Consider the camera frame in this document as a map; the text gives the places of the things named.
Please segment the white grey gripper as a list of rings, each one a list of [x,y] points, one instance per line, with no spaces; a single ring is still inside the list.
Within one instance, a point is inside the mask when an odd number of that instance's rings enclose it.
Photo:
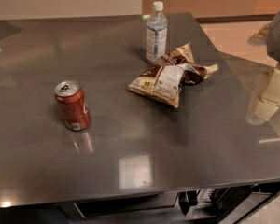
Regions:
[[[266,38],[267,54],[280,62],[280,11],[273,17]],[[280,107],[280,66],[262,71],[248,105],[245,119],[252,125],[268,121]]]

